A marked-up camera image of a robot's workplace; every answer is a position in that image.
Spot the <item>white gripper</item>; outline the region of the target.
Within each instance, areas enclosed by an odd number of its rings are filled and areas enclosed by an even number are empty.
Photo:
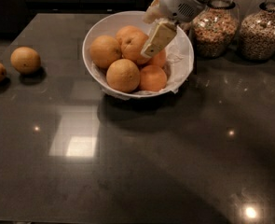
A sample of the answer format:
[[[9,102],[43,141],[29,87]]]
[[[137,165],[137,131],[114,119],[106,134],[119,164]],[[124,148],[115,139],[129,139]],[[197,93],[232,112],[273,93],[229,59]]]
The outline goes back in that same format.
[[[143,16],[143,21],[151,24],[160,19],[162,13],[170,20],[190,22],[201,13],[204,7],[203,0],[153,0]],[[174,23],[170,21],[155,22],[141,54],[146,58],[156,56],[169,45],[176,34],[177,27]]]

